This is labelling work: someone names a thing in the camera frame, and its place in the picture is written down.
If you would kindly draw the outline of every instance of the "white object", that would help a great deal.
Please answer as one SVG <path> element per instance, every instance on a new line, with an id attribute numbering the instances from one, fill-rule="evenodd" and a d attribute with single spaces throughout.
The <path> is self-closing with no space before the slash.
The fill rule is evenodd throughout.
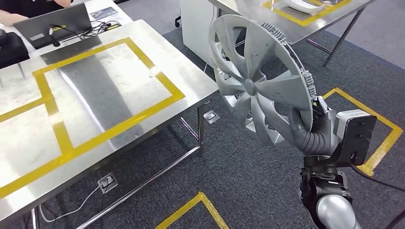
<path id="1" fill-rule="evenodd" d="M 369 113 L 362 111 L 360 109 L 351 110 L 351 111 L 342 111 L 342 112 L 337 113 L 336 122 L 335 122 L 335 130 L 333 131 L 334 134 L 338 138 L 343 139 L 346 125 L 352 118 L 365 117 L 365 116 L 369 116 L 369 115 L 370 115 Z"/>
<path id="2" fill-rule="evenodd" d="M 184 45 L 213 67 L 208 32 L 211 19 L 217 18 L 217 8 L 208 0 L 180 0 L 180 10 Z"/>
<path id="3" fill-rule="evenodd" d="M 284 0 L 284 2 L 289 7 L 304 13 L 317 13 L 325 9 L 325 4 L 321 6 L 314 6 L 302 0 Z"/>

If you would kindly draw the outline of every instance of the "stainless steel table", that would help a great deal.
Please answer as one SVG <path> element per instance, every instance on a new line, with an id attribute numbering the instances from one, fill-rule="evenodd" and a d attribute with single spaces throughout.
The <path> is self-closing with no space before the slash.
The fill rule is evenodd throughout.
<path id="1" fill-rule="evenodd" d="M 0 224 L 197 109 L 197 132 L 181 122 L 198 145 L 81 228 L 203 152 L 203 103 L 218 90 L 142 20 L 2 69 L 0 89 Z"/>
<path id="2" fill-rule="evenodd" d="M 305 0 L 306 2 L 320 4 L 323 1 Z M 218 8 L 218 17 L 223 14 L 238 14 L 260 23 L 271 23 L 280 29 L 287 37 L 287 42 L 295 44 L 300 41 L 320 48 L 329 56 L 324 65 L 327 65 L 337 51 L 350 29 L 353 27 L 363 9 L 374 0 L 329 0 L 334 8 L 326 9 L 319 15 L 305 16 L 304 13 L 286 7 L 279 0 L 209 0 Z M 334 23 L 357 12 L 342 37 L 332 51 L 322 47 L 312 40 L 307 40 L 311 35 L 324 30 Z"/>

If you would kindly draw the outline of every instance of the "yellow tape square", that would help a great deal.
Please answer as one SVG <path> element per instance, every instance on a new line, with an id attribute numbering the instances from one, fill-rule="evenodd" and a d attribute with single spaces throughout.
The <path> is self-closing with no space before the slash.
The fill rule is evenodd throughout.
<path id="1" fill-rule="evenodd" d="M 294 12 L 298 12 L 301 13 L 306 19 L 302 19 L 302 18 L 297 18 L 294 15 L 291 15 L 287 12 L 281 11 L 280 9 L 276 9 L 276 7 L 274 7 L 274 4 L 277 2 L 280 2 L 279 0 L 273 0 L 273 1 L 269 1 L 263 4 L 263 7 L 268 8 L 269 10 L 289 19 L 290 21 L 293 21 L 295 23 L 297 23 L 300 26 L 307 26 L 311 23 L 313 23 L 314 21 L 318 20 L 319 18 L 326 16 L 327 14 L 339 9 L 340 7 L 346 5 L 347 3 L 351 2 L 352 0 L 342 0 L 341 2 L 335 4 L 335 5 L 328 5 L 325 4 L 325 9 L 320 11 L 317 14 L 311 15 L 310 14 L 306 14 L 303 12 L 300 12 L 298 10 L 294 10 Z M 316 1 L 316 0 L 309 0 L 309 2 L 314 3 L 315 5 L 323 5 L 324 3 L 320 2 L 320 1 Z"/>
<path id="2" fill-rule="evenodd" d="M 377 112 L 373 111 L 366 105 L 360 103 L 359 101 L 357 101 L 356 99 L 354 99 L 353 97 L 351 97 L 350 95 L 348 95 L 346 92 L 342 91 L 339 88 L 333 88 L 331 91 L 326 93 L 323 96 L 323 98 L 326 99 L 333 93 L 338 93 L 343 98 L 349 100 L 350 102 L 352 102 L 365 112 L 371 115 L 375 115 L 380 122 L 392 128 L 392 131 L 390 132 L 388 137 L 381 143 L 381 145 L 376 149 L 376 151 L 371 155 L 371 157 L 363 165 L 358 166 L 358 168 L 361 169 L 364 173 L 366 173 L 369 176 L 372 176 L 374 174 L 374 169 L 377 167 L 378 163 L 380 163 L 380 161 L 384 158 L 388 150 L 390 150 L 390 148 L 398 140 L 399 136 L 401 136 L 403 131 L 400 127 L 398 127 L 388 119 L 384 118 Z"/>
<path id="3" fill-rule="evenodd" d="M 229 229 L 228 225 L 225 223 L 224 219 L 219 215 L 219 213 L 215 209 L 214 205 L 207 198 L 207 196 L 202 192 L 198 192 L 198 194 L 193 199 L 191 199 L 189 202 L 187 202 L 185 205 L 183 205 L 181 208 L 179 208 L 177 211 L 175 211 L 171 216 L 169 216 L 167 219 L 165 219 L 163 222 L 161 222 L 155 229 L 168 228 L 172 223 L 174 223 L 182 215 L 184 215 L 186 212 L 188 212 L 190 209 L 192 209 L 194 206 L 196 206 L 200 202 L 202 202 L 205 205 L 205 207 L 210 212 L 210 214 L 213 217 L 213 219 L 215 220 L 215 222 L 218 224 L 219 228 Z"/>
<path id="4" fill-rule="evenodd" d="M 70 63 L 79 61 L 88 56 L 94 55 L 96 53 L 99 53 L 101 51 L 115 47 L 120 44 L 126 44 L 135 53 L 135 55 L 143 62 L 143 64 L 149 68 L 149 70 L 151 70 L 153 68 L 153 72 L 155 72 L 155 77 L 171 93 L 171 96 L 158 102 L 155 105 L 152 105 L 151 107 L 147 108 L 146 110 L 117 124 L 116 126 L 106 130 L 105 132 L 99 134 L 98 136 L 95 136 L 92 139 L 88 140 L 87 142 L 84 142 L 83 144 L 74 148 L 70 141 L 69 134 L 66 130 L 66 126 L 64 125 L 61 114 L 59 113 L 58 106 L 55 102 L 55 98 L 53 97 L 52 91 L 45 78 L 45 73 L 48 71 L 63 67 L 65 65 L 68 65 Z M 27 173 L 27 174 L 21 176 L 19 179 L 16 179 L 13 182 L 11 182 L 3 187 L 0 187 L 0 198 L 6 197 L 10 193 L 18 190 L 19 188 L 26 186 L 27 184 L 35 181 L 36 179 L 42 177 L 45 174 L 51 172 L 52 170 L 56 169 L 57 167 L 65 164 L 66 162 L 74 159 L 75 157 L 80 156 L 81 154 L 98 146 L 99 144 L 117 136 L 118 134 L 121 134 L 122 132 L 135 126 L 142 120 L 156 114 L 157 112 L 168 107 L 169 105 L 173 104 L 174 102 L 184 98 L 184 94 L 165 76 L 165 74 L 163 72 L 156 71 L 155 64 L 130 38 L 124 38 L 124 39 L 112 42 L 110 44 L 98 47 L 96 49 L 84 52 L 82 54 L 71 57 L 64 61 L 57 62 L 57 63 L 49 65 L 45 68 L 34 71 L 32 74 L 38 84 L 42 98 L 35 100 L 31 103 L 28 103 L 22 107 L 16 108 L 10 112 L 0 115 L 0 121 L 3 122 L 9 118 L 12 118 L 16 115 L 19 115 L 23 112 L 26 112 L 30 109 L 33 109 L 39 105 L 44 104 L 46 111 L 48 113 L 48 116 L 51 119 L 51 123 L 53 125 L 53 131 L 55 133 L 55 136 L 56 136 L 59 148 L 62 152 L 62 155 L 60 157 L 55 158 L 52 161 L 46 163 L 45 165 L 31 171 L 30 173 Z"/>

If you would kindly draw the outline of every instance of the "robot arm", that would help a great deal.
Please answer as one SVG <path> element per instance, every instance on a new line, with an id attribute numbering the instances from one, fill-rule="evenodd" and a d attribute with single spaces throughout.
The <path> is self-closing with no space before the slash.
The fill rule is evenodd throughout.
<path id="1" fill-rule="evenodd" d="M 301 201 L 320 229 L 361 229 L 346 176 L 337 168 L 364 162 L 376 117 L 361 110 L 336 114 L 321 96 L 314 111 L 318 116 L 311 132 L 305 130 L 298 110 L 288 116 L 294 143 L 305 155 Z"/>

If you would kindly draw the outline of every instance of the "floor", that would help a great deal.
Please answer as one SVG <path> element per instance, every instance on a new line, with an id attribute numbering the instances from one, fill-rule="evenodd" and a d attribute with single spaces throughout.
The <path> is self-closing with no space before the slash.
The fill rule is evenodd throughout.
<path id="1" fill-rule="evenodd" d="M 167 40 L 203 69 L 205 63 L 184 47 L 181 29 L 174 27 L 174 18 L 179 15 L 178 5 L 177 0 L 131 0 L 120 7 L 132 19 L 144 19 L 159 33 L 165 34 Z M 379 20 L 373 20 L 377 15 L 380 15 Z M 333 34 L 340 35 L 348 23 L 343 20 L 328 28 L 330 33 L 322 32 L 314 39 L 330 48 L 338 39 Z M 339 87 L 404 129 L 405 34 L 398 29 L 403 23 L 405 5 L 401 0 L 377 0 L 364 11 L 349 33 L 349 42 L 342 44 L 328 67 L 322 67 L 326 58 L 322 51 L 308 44 L 300 44 L 294 49 L 314 75 L 319 93 L 325 94 Z M 208 68 L 207 74 L 213 77 L 213 70 Z M 333 94 L 327 102 L 338 111 L 356 107 L 339 94 Z M 314 228 L 298 204 L 301 154 L 297 150 L 264 147 L 247 137 L 221 97 L 206 106 L 205 111 L 209 110 L 216 111 L 221 119 L 206 126 L 204 156 L 187 159 L 90 228 L 154 228 L 171 215 L 175 221 L 170 228 Z M 187 114 L 185 118 L 196 127 L 195 114 Z M 377 123 L 371 152 L 390 131 L 384 123 Z M 52 219 L 53 214 L 62 215 L 77 208 L 94 189 L 96 181 L 107 173 L 114 172 L 120 182 L 105 195 L 96 192 L 80 214 L 72 214 L 55 223 L 41 221 L 42 228 L 77 227 L 195 144 L 180 123 L 162 130 L 47 201 L 45 206 L 51 211 L 45 214 Z M 156 154 L 156 148 L 162 153 Z M 404 148 L 402 135 L 375 170 L 376 178 L 404 185 Z M 353 208 L 363 228 L 384 228 L 405 209 L 403 193 L 365 180 L 349 169 L 344 172 L 349 177 L 355 196 Z M 192 203 L 195 198 L 201 201 Z M 192 208 L 176 212 L 182 206 Z M 23 228 L 23 225 L 16 221 L 10 228 Z M 405 220 L 396 228 L 405 228 Z"/>
<path id="2" fill-rule="evenodd" d="M 341 36 L 354 15 L 329 27 Z M 405 1 L 376 0 L 361 14 L 346 40 L 405 69 Z"/>

